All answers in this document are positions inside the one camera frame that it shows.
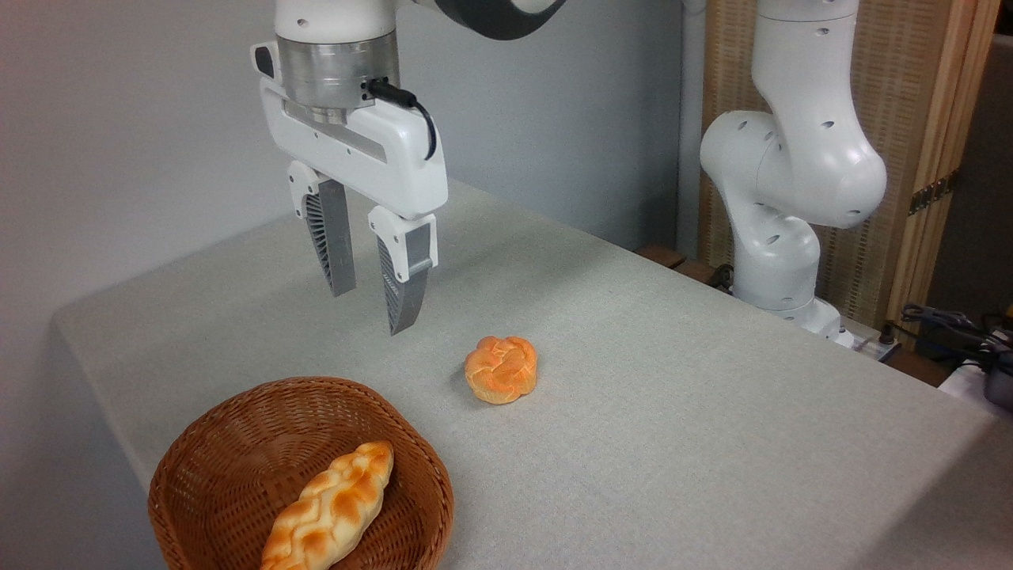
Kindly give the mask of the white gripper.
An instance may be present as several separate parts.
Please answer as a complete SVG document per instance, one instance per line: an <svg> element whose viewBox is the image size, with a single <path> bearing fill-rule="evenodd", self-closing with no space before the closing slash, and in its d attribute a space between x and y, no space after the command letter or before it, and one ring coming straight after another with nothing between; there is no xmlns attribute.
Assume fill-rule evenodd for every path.
<svg viewBox="0 0 1013 570"><path fill-rule="evenodd" d="M376 100L362 88L337 108L298 101L286 86L281 54L279 42L251 47L269 133L294 159L288 167L294 213L337 297L357 286L344 185L379 203L368 221L377 238L389 331L397 335L415 324L428 271L438 266L430 213L449 197L441 143L431 138L420 111Z"/></svg>

